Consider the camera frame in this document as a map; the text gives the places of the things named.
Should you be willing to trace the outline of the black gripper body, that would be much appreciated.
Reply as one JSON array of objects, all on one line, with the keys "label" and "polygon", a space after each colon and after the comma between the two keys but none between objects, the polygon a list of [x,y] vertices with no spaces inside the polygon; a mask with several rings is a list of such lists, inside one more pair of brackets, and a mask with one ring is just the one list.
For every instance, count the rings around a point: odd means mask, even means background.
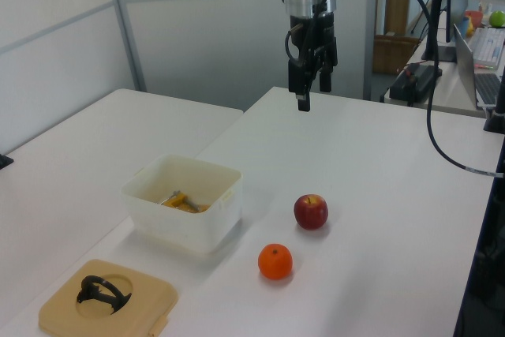
[{"label": "black gripper body", "polygon": [[289,41],[298,49],[292,62],[308,62],[320,58],[325,62],[337,61],[334,14],[325,13],[317,18],[290,16]]}]

